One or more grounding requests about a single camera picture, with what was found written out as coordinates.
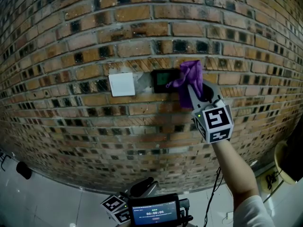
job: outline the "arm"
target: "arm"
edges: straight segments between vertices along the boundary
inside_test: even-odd
[[[213,143],[224,180],[233,195],[234,210],[247,198],[258,195],[255,175],[228,140]]]

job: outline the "black device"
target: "black device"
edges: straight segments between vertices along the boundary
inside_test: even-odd
[[[180,78],[180,70],[166,69],[166,70],[153,70],[151,72],[153,78],[153,89],[155,93],[172,93],[177,92],[175,87],[166,87],[169,82]]]
[[[303,155],[303,115],[301,116],[296,128],[287,140],[288,147],[285,149],[284,158],[281,161],[281,168],[294,181],[303,178],[302,155]]]
[[[175,227],[180,224],[185,226],[185,223],[193,219],[192,216],[184,216],[184,211],[180,211],[181,207],[186,208],[185,201],[188,202],[186,209],[188,214],[189,201],[187,199],[179,201],[176,193],[152,198],[130,199],[128,208],[132,226]]]

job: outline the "sleeve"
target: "sleeve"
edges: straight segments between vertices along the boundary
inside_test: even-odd
[[[247,198],[235,210],[234,227],[275,227],[260,196]]]

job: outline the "tile floor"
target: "tile floor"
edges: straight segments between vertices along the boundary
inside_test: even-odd
[[[104,194],[72,188],[39,174],[29,180],[16,172],[17,163],[7,159],[0,171],[0,224],[5,227],[114,227],[100,207]],[[190,200],[192,224],[203,226],[212,189],[180,195]],[[266,203],[276,227],[291,227],[303,213],[303,181],[294,186],[283,183]],[[231,227],[224,219],[232,211],[232,196],[226,185],[216,191],[208,215],[208,227]]]

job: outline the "small screen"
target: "small screen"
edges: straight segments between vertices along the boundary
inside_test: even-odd
[[[157,84],[158,86],[165,85],[169,83],[169,73],[158,73],[157,74]]]
[[[176,202],[133,207],[133,214],[136,225],[150,225],[176,220]]]

